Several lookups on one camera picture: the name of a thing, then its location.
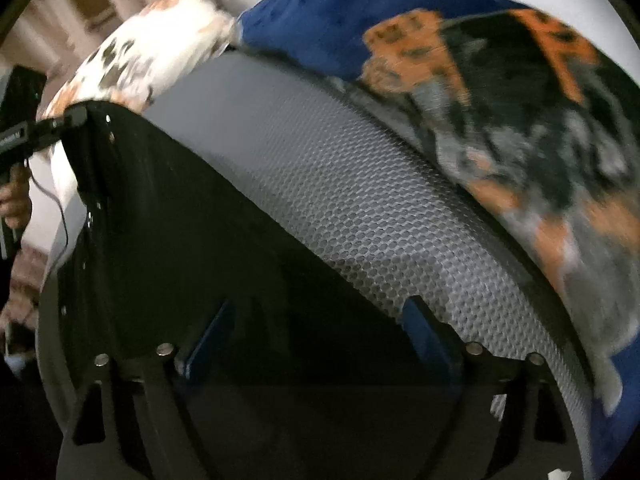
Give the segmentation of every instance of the black cable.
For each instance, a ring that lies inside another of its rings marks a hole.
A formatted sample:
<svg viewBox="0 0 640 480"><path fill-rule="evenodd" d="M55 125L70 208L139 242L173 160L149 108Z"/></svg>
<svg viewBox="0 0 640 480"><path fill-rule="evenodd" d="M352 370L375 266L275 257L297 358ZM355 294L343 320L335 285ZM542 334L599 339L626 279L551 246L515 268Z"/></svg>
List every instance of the black cable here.
<svg viewBox="0 0 640 480"><path fill-rule="evenodd" d="M45 196L49 197L50 199L53 200L53 202L56 203L56 205L58 206L58 209L60 210L60 218L62 218L62 227L65 229L65 246L62 248L62 251L60 251L60 253L58 254L58 256L56 256L55 260L53 260L53 263L51 264L51 266L49 267L49 270L53 270L56 268L56 265L59 263L60 258L62 258L62 256L66 253L66 249L69 247L69 231L66 228L66 219L65 219L65 211L64 208L62 207L62 203L60 202L60 199L55 196L52 192L50 192L49 190L45 189L37 180L36 178L33 176L33 171L31 171L31 168L29 166L29 161L27 160L27 168L29 169L29 172L31 173L31 180L33 180L33 183L35 184L35 186L42 192L44 193Z"/></svg>

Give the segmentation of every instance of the blue fabric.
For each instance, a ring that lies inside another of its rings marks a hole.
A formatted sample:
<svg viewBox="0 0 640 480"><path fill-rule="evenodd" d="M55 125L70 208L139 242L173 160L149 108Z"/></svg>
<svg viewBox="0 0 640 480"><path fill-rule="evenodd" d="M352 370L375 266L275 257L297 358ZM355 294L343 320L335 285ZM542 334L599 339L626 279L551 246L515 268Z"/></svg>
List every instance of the blue fabric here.
<svg viewBox="0 0 640 480"><path fill-rule="evenodd" d="M213 320L207 326L193 352L182 364L182 375L191 383L204 380L211 362L220 349L226 345L235 328L236 308L230 301L225 301Z"/></svg>
<svg viewBox="0 0 640 480"><path fill-rule="evenodd" d="M352 81L370 57L362 35L383 20L413 9L457 18L524 8L511 0L262 0L240 22L244 44Z"/></svg>
<svg viewBox="0 0 640 480"><path fill-rule="evenodd" d="M409 336L433 383L450 386L453 396L458 397L464 383L460 349L438 336L412 298L408 298L402 308L402 330Z"/></svg>
<svg viewBox="0 0 640 480"><path fill-rule="evenodd" d="M619 354L613 361L620 374L622 398L611 416L605 416L600 400L594 400L591 413L592 460L596 478L604 475L613 461L622 452L633 435L640 420L640 337Z"/></svg>

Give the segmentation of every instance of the patterned blanket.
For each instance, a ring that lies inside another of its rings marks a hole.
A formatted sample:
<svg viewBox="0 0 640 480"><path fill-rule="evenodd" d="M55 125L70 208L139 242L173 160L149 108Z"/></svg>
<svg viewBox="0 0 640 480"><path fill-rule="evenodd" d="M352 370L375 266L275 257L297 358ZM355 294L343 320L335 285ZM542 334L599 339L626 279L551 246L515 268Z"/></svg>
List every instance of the patterned blanket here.
<svg viewBox="0 0 640 480"><path fill-rule="evenodd" d="M638 86L508 0L263 0L240 21L247 47L345 80L540 266L593 368L604 473L640 420Z"/></svg>

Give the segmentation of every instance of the white pillow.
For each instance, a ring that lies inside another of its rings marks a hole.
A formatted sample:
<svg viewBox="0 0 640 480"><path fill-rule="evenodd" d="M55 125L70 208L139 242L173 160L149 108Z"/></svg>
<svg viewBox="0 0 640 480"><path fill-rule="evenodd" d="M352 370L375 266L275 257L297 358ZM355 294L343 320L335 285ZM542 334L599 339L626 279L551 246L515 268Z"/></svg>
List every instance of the white pillow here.
<svg viewBox="0 0 640 480"><path fill-rule="evenodd" d="M59 116L87 99L141 112L181 76L221 54L235 34L235 24L211 0L158 0L104 40L58 91L43 118ZM50 157L56 191L66 203L78 183L61 143Z"/></svg>

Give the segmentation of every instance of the black device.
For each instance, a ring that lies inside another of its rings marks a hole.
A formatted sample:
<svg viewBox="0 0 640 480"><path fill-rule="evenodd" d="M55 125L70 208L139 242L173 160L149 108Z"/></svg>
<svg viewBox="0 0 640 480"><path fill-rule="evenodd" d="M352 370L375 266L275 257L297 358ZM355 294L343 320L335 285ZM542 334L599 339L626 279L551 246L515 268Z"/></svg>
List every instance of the black device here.
<svg viewBox="0 0 640 480"><path fill-rule="evenodd" d="M15 124L33 121L42 91L47 83L47 76L23 66L14 66L0 73L0 153L8 152L24 142L22 131L13 128ZM10 167L0 171L0 186L7 184ZM0 221L0 255L3 260L15 256L20 245L22 229L11 229L4 220Z"/></svg>
<svg viewBox="0 0 640 480"><path fill-rule="evenodd" d="M87 102L0 138L0 171L62 139L87 208L41 313L46 384L75 391L48 394L58 480L581 478L542 356L462 342L418 297L398 326L144 118Z"/></svg>

